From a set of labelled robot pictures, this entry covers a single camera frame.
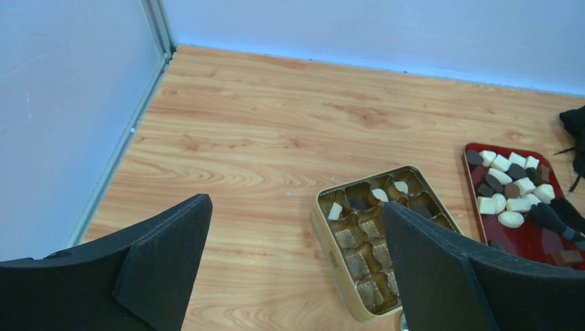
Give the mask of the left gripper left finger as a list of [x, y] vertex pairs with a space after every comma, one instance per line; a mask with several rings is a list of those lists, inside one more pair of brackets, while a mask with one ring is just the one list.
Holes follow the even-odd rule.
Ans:
[[1, 263], [2, 330], [180, 330], [212, 200], [162, 213], [43, 259]]

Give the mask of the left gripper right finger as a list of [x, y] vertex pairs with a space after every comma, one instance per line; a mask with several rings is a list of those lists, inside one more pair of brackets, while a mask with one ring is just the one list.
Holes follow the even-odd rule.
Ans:
[[583, 330], [584, 273], [517, 257], [403, 205], [382, 221], [409, 330]]

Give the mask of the red chocolate tray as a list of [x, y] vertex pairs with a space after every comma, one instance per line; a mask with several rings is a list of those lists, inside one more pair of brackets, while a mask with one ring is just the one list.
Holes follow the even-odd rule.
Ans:
[[462, 159], [482, 243], [532, 261], [584, 270], [584, 251], [529, 218], [532, 205], [566, 198], [544, 156], [468, 143]]

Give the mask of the white chocolate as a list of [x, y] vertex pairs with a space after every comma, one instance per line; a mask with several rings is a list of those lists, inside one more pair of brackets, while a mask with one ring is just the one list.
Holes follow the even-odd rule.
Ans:
[[400, 191], [402, 194], [408, 195], [409, 187], [405, 181], [396, 181], [394, 182], [394, 186], [396, 187], [396, 190]]
[[386, 194], [386, 192], [381, 189], [381, 188], [375, 188], [373, 190], [371, 190], [372, 194], [374, 195], [374, 197], [382, 202], [388, 202], [389, 198], [388, 195]]
[[327, 220], [329, 220], [329, 221], [337, 221], [337, 220], [339, 220], [340, 217], [341, 217], [341, 214], [343, 212], [343, 209], [344, 209], [343, 208], [343, 205], [341, 205], [341, 204], [339, 204], [337, 202], [334, 202], [331, 205], [331, 208], [329, 210], [329, 213], [328, 213], [328, 216], [327, 216]]

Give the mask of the gold chocolate tin box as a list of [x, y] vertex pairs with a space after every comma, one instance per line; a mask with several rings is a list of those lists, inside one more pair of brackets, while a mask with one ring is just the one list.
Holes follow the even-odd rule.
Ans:
[[[408, 195], [396, 190], [396, 181], [408, 184]], [[374, 197], [371, 190], [375, 188], [383, 189], [389, 201], [440, 226], [461, 231], [422, 172], [413, 165], [322, 190], [315, 198], [310, 220], [348, 310], [361, 323], [378, 321], [402, 309], [384, 237], [382, 215], [386, 202]], [[356, 196], [367, 203], [367, 210], [354, 209], [350, 199]], [[327, 216], [334, 202], [344, 209], [339, 220], [329, 221]]]

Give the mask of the dark chocolate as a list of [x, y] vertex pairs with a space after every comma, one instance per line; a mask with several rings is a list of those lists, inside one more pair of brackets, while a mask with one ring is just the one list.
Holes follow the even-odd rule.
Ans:
[[367, 210], [368, 209], [367, 203], [361, 197], [358, 197], [358, 196], [352, 197], [350, 199], [350, 203], [354, 207], [354, 209], [356, 209], [356, 210]]

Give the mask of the metal tongs black tips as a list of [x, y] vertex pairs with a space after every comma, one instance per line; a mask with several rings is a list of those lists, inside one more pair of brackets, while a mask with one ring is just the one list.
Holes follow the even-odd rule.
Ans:
[[584, 251], [584, 217], [566, 198], [554, 198], [549, 204], [532, 205], [528, 212], [531, 221], [553, 231]]

